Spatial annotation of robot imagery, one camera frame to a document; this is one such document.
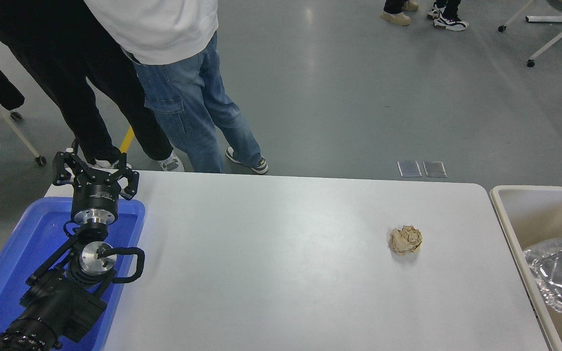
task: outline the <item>concrete floor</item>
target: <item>concrete floor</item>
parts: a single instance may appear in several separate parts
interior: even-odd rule
[[[470,182],[487,191],[562,186],[562,40],[526,67],[562,24],[522,18],[498,33],[524,3],[464,0],[459,14],[470,28],[454,33],[433,28],[428,1],[408,27],[381,20],[375,0],[221,1],[225,86],[270,175]],[[540,1],[526,14],[559,13]],[[73,137],[1,43],[0,68],[26,98],[18,126],[49,161],[36,166],[0,119],[1,250]],[[118,146],[125,118],[101,93],[98,107]],[[128,156],[134,168],[159,170],[136,142]],[[397,160],[443,161],[448,178],[402,178]],[[249,173],[230,162],[227,169]]]

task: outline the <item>beige bin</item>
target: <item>beige bin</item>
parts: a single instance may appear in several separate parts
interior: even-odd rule
[[[522,253],[562,237],[562,187],[497,186],[490,195],[549,348],[562,351],[562,313],[545,305]]]

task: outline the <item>crumpled paper ball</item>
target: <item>crumpled paper ball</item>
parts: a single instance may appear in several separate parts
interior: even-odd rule
[[[413,225],[404,225],[402,230],[392,229],[390,248],[399,255],[415,253],[422,244],[422,234]]]

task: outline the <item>chair caster wheel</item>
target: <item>chair caster wheel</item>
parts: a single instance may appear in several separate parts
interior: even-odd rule
[[[41,167],[47,164],[47,159],[44,156],[38,156],[37,158],[34,158],[34,161]]]
[[[18,112],[13,112],[13,113],[10,113],[10,118],[12,120],[22,120],[23,116],[21,116],[20,113],[18,113]]]

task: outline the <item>sneaker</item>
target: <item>sneaker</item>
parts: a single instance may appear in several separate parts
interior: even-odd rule
[[[402,11],[417,11],[420,5],[413,0],[406,0],[402,6]]]
[[[428,18],[429,20],[434,20],[435,18],[439,17],[439,12],[443,12],[446,9],[446,6],[444,7],[437,7],[437,3],[433,3],[433,7],[431,7],[431,9],[428,11],[428,14],[426,14],[426,18]]]
[[[227,158],[229,158],[232,162],[237,163],[237,164],[242,164],[240,163],[240,161],[236,160],[234,158],[234,148],[233,147],[227,147],[227,151],[225,151],[225,155],[227,155]],[[257,174],[265,174],[268,171],[268,163],[266,162],[266,159],[263,158],[263,156],[261,156],[261,160],[259,160],[259,163],[257,164],[257,166],[254,167],[250,167],[253,172],[257,173]]]
[[[390,13],[386,13],[385,11],[382,11],[379,17],[381,17],[384,20],[388,20],[393,24],[397,24],[399,26],[408,26],[411,23],[411,18],[409,16],[404,15],[404,13],[390,14]]]
[[[168,172],[185,172],[183,168],[183,162],[177,157],[175,153],[170,153],[170,156],[166,160],[158,161],[163,171]]]
[[[94,162],[96,162],[96,164],[94,166],[92,166],[92,168],[96,168],[96,169],[118,169],[118,160],[116,160],[116,162],[114,163],[110,163],[107,160],[94,160]]]
[[[439,16],[433,21],[433,26],[445,28],[449,31],[459,32],[467,29],[470,24],[465,22],[464,20],[461,20],[458,16],[455,16],[455,18],[453,19],[444,18],[443,12],[440,11]]]

